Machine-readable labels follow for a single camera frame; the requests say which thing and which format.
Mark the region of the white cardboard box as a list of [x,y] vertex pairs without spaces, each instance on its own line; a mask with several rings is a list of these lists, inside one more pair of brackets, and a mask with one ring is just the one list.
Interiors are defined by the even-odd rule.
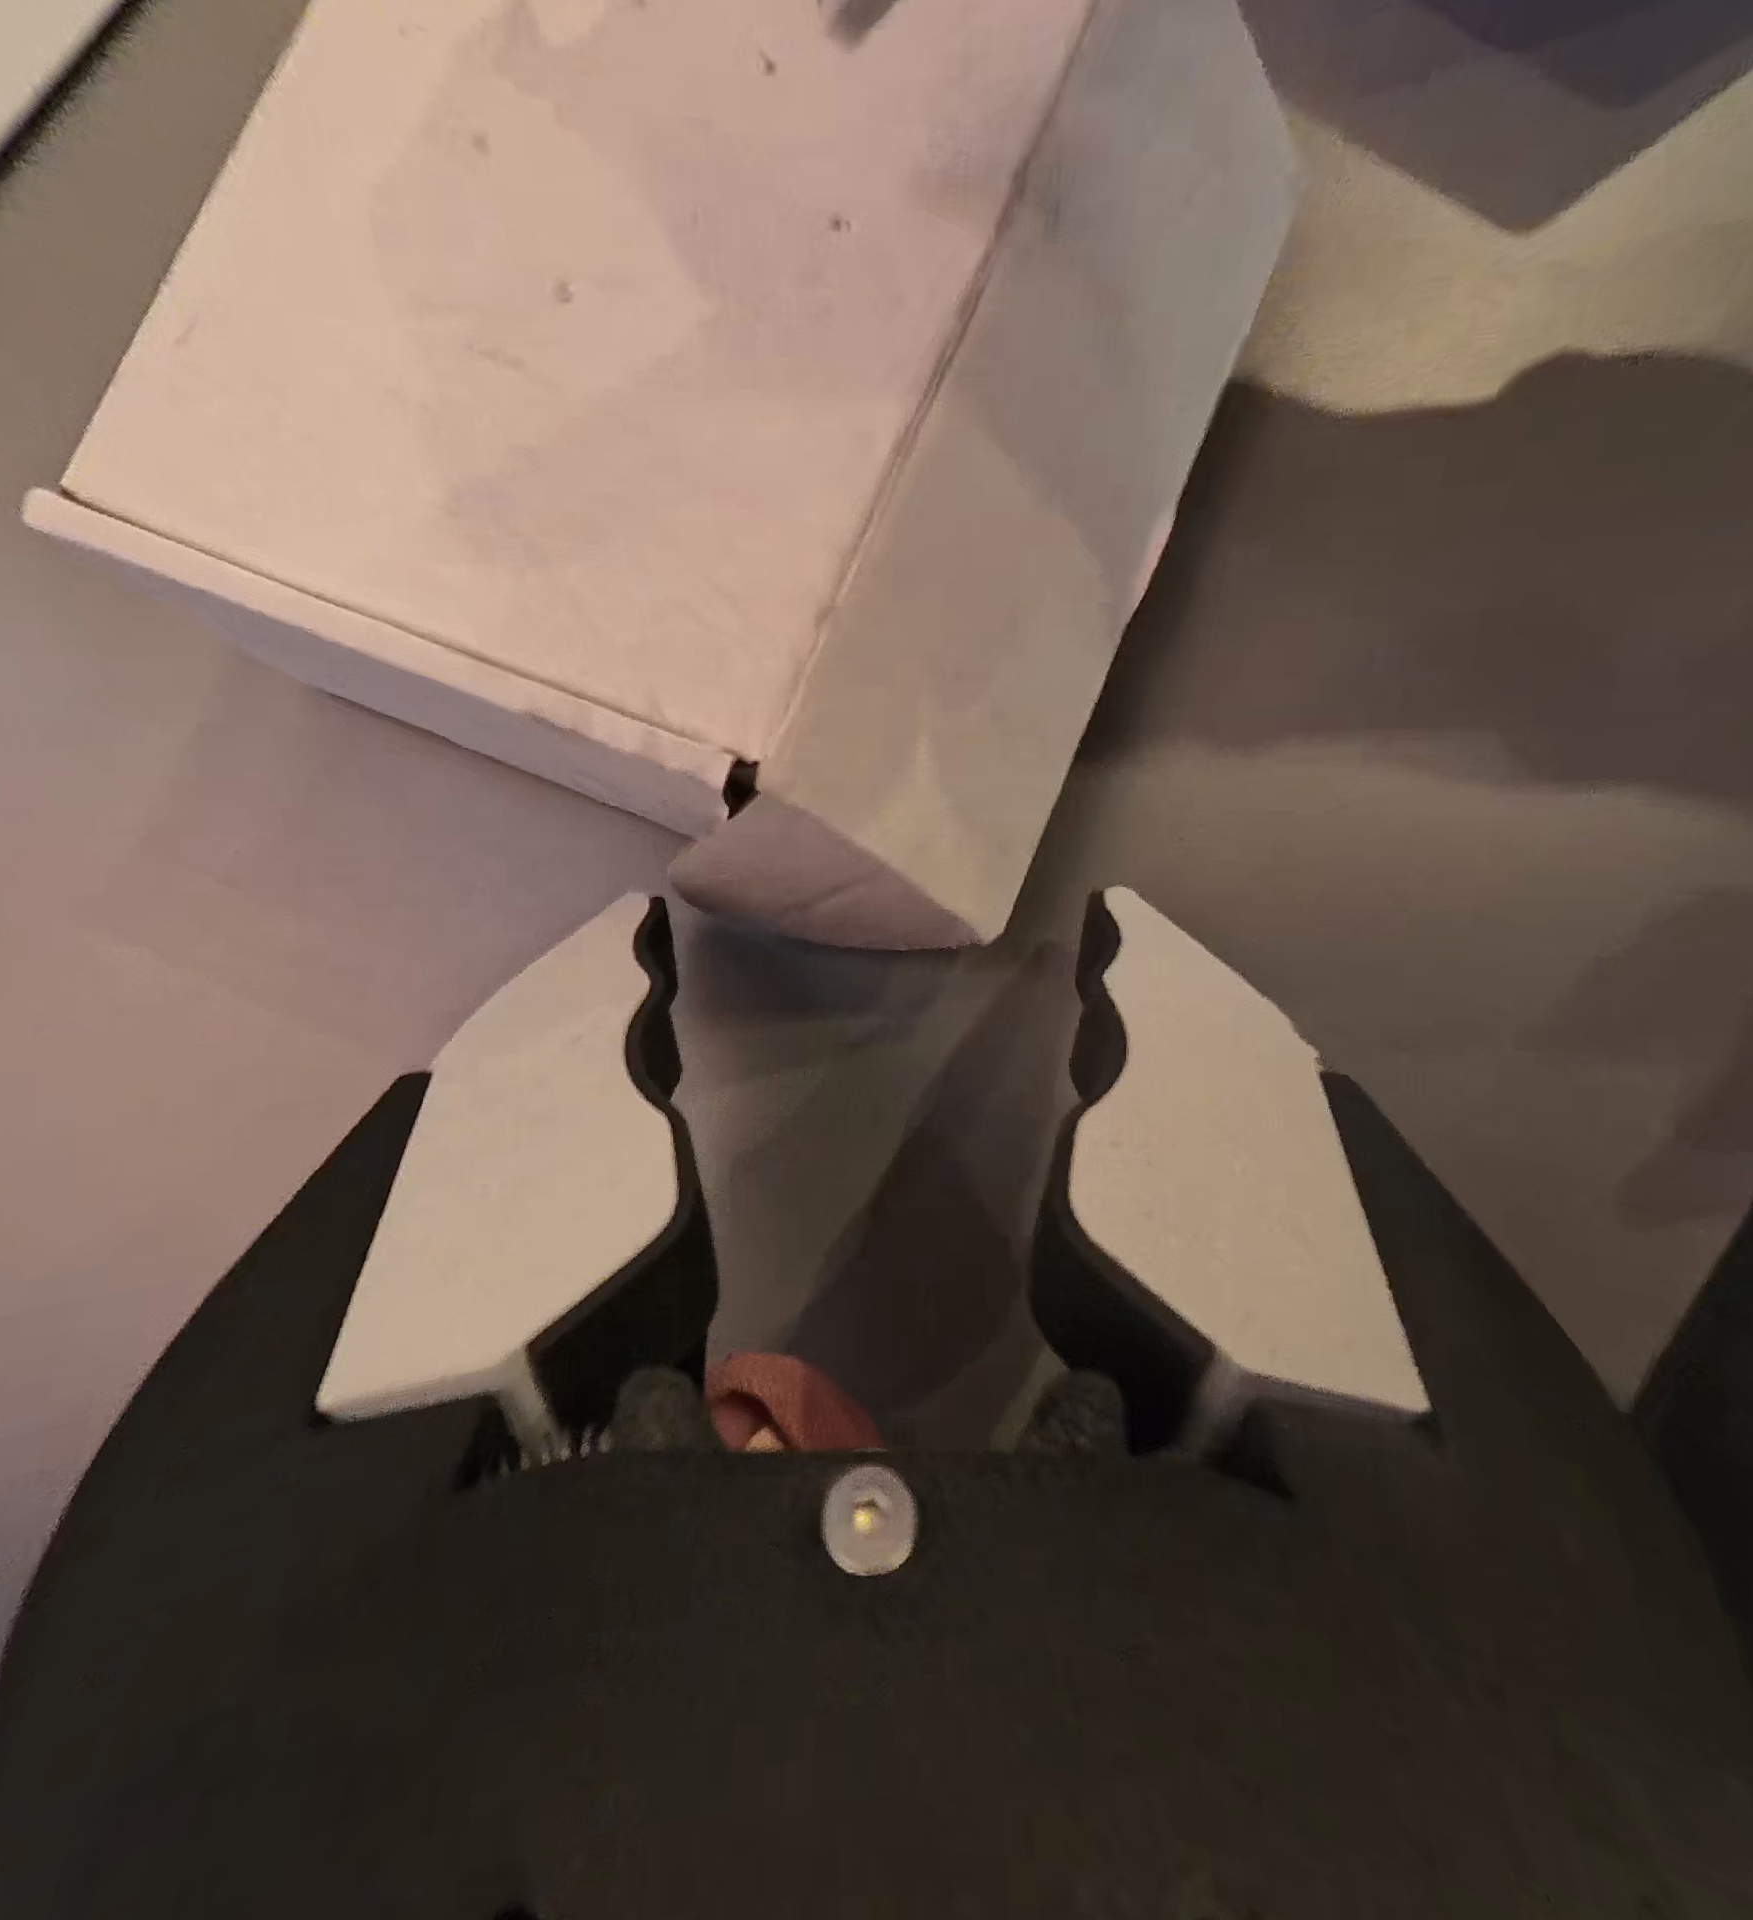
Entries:
[[1292,204],[1237,6],[312,6],[25,524],[709,913],[984,945]]

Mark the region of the person's left hand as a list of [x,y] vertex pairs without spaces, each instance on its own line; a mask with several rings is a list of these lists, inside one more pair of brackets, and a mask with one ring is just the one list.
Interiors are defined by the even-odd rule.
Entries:
[[705,1379],[711,1423],[727,1453],[880,1453],[877,1420],[815,1365],[733,1353]]

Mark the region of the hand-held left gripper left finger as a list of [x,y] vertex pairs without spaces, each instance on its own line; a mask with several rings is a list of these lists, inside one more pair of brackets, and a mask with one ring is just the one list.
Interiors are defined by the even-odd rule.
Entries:
[[673,998],[669,907],[630,894],[438,1051],[322,1419],[488,1402],[521,1453],[596,1453],[624,1379],[700,1379],[715,1245]]

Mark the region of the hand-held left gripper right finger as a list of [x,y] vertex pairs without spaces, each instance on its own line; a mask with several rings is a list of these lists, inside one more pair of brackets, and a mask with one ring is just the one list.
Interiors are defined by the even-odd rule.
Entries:
[[1277,1461],[1279,1429],[1432,1441],[1324,1091],[1279,1004],[1128,888],[1087,902],[1032,1311],[1033,1453]]

